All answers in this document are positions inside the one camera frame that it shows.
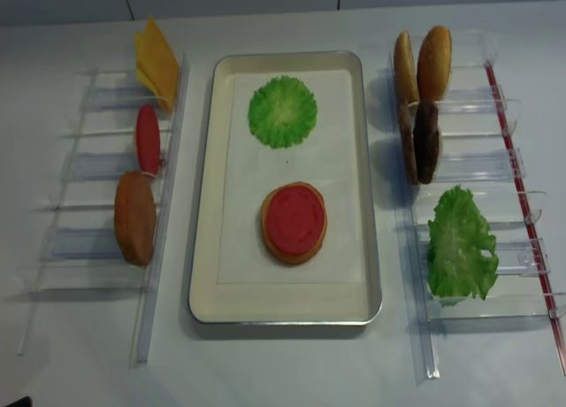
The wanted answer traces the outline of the clear acrylic rack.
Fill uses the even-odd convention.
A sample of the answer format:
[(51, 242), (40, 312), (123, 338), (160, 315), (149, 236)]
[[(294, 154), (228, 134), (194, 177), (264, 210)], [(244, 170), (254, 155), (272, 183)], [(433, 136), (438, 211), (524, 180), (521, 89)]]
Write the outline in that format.
[[(57, 185), (37, 209), (49, 218), (39, 258), (19, 277), (24, 294), (36, 302), (136, 295), (131, 363), (144, 365), (149, 359), (189, 65), (181, 60), (172, 112), (160, 110), (157, 97), (137, 82), (133, 71), (93, 70), (86, 75), (88, 85), (79, 118), (67, 133), (72, 142), (56, 176)], [(138, 111), (145, 104), (157, 115), (160, 153), (157, 176), (151, 182), (157, 209), (154, 254), (141, 267), (124, 259), (114, 235), (113, 215), (120, 177), (141, 168), (134, 134)]]
[[(565, 294), (551, 287), (547, 251), (536, 228), (546, 195), (524, 185), (523, 159), (512, 139), (521, 104), (505, 97), (496, 81), (496, 56), (489, 34), (454, 34), (451, 79), (437, 104), (440, 156), (428, 184), (411, 184), (406, 177), (394, 69), (386, 68), (395, 231), (420, 379), (439, 378), (435, 342), (443, 334), (549, 326), (558, 353), (565, 351)], [(498, 258), (497, 278), (483, 295), (440, 297), (429, 284), (429, 223), (453, 187), (472, 193), (495, 238), (483, 256)]]

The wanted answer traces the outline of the sesame bun top right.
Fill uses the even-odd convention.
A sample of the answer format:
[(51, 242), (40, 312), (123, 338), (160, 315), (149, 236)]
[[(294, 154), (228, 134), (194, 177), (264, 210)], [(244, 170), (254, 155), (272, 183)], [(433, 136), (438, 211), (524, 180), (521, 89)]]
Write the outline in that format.
[(430, 29), (417, 60), (417, 86), (423, 101), (438, 101), (449, 83), (452, 62), (452, 37), (444, 26)]

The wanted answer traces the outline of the brown meat patty left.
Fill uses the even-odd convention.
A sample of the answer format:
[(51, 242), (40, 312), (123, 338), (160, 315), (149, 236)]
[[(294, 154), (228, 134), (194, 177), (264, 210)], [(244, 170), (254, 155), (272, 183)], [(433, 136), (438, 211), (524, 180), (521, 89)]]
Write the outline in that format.
[(402, 139), (402, 153), (407, 180), (409, 184), (417, 185), (419, 183), (417, 176), (417, 162), (413, 144), (413, 134), (410, 126), (409, 107), (406, 103), (398, 105), (398, 125)]

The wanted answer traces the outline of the dark meat patty right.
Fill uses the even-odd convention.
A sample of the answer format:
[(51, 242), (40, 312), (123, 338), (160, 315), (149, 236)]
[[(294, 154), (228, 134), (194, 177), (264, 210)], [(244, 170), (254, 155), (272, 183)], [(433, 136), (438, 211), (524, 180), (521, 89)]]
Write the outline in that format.
[(417, 164), (417, 178), (429, 184), (435, 173), (440, 156), (440, 129), (438, 108), (434, 102), (421, 101), (417, 107), (413, 144)]

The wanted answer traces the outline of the yellow cheese slices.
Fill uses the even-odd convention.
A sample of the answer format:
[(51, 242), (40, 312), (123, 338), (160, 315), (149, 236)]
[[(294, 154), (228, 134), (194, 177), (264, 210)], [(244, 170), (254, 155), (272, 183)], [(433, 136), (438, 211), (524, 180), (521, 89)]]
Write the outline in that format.
[(176, 102), (180, 66), (152, 15), (142, 32), (134, 35), (136, 78), (157, 98), (163, 111)]

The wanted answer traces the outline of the sesame bun slice left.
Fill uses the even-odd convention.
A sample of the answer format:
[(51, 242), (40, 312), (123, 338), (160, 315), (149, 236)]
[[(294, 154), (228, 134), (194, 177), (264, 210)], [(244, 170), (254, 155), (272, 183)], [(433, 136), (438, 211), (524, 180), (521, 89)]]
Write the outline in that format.
[(409, 33), (402, 31), (394, 45), (394, 79), (396, 92), (401, 103), (419, 101), (415, 62)]

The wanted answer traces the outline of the metal baking tray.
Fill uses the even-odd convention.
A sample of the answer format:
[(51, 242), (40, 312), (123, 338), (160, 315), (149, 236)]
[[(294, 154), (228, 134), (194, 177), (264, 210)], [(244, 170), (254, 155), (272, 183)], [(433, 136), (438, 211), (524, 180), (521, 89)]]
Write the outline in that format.
[[(273, 78), (303, 81), (317, 124), (274, 149), (249, 130), (249, 103)], [(188, 306), (204, 324), (363, 326), (382, 304), (363, 68), (350, 51), (228, 56), (214, 69)], [(301, 181), (322, 195), (328, 227), (303, 265), (265, 248), (264, 199)]]

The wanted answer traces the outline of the leafy green lettuce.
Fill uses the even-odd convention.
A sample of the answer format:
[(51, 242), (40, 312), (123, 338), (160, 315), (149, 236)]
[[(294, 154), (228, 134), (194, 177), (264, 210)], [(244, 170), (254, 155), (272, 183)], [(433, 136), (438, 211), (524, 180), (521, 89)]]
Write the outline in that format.
[(428, 222), (427, 282), (444, 307), (466, 297), (485, 299), (497, 280), (496, 236), (473, 194), (456, 185), (445, 191)]

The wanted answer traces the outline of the clear acrylic rack right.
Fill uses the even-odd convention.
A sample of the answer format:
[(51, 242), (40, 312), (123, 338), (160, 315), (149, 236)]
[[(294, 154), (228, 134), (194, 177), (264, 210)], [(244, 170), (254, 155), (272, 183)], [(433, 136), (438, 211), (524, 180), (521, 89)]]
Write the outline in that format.
[[(523, 159), (512, 139), (521, 104), (505, 97), (496, 81), (496, 56), (489, 34), (454, 34), (451, 79), (437, 104), (440, 156), (428, 184), (411, 184), (406, 177), (394, 69), (386, 68), (395, 231), (420, 379), (439, 378), (435, 342), (443, 334), (549, 326), (558, 353), (565, 351), (565, 294), (551, 287), (547, 251), (536, 228), (546, 195), (524, 185)], [(472, 193), (495, 238), (483, 256), (498, 258), (497, 278), (483, 295), (440, 297), (429, 284), (429, 223), (453, 187)]]

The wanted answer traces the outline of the brown bun slice left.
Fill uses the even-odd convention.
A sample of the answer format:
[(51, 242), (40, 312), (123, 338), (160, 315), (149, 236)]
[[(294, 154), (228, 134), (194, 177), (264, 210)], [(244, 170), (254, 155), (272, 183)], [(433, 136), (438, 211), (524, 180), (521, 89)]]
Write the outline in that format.
[(149, 179), (141, 172), (124, 173), (114, 202), (114, 235), (124, 259), (147, 266), (154, 252), (157, 209)]

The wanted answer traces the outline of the clear acrylic rack left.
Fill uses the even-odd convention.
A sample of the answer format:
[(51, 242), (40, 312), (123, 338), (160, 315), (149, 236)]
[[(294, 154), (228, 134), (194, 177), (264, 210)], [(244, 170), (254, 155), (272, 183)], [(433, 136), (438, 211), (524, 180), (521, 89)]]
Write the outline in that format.
[[(172, 112), (160, 110), (157, 97), (137, 82), (133, 71), (93, 70), (86, 75), (88, 85), (79, 118), (67, 133), (72, 142), (56, 176), (57, 185), (37, 209), (49, 218), (39, 258), (19, 277), (24, 294), (36, 302), (136, 295), (131, 363), (144, 365), (149, 359), (189, 65), (181, 60)], [(113, 215), (120, 177), (141, 168), (134, 134), (138, 111), (145, 104), (157, 115), (160, 153), (157, 176), (151, 182), (157, 209), (154, 254), (141, 267), (124, 259), (114, 235)]]

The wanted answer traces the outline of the round green lettuce piece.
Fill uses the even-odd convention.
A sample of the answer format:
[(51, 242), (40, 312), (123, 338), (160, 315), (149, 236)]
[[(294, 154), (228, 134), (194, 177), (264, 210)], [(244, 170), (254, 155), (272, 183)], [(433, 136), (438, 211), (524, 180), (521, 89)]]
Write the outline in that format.
[(317, 100), (299, 78), (280, 75), (256, 89), (249, 102), (249, 131), (272, 149), (303, 143), (317, 124)]

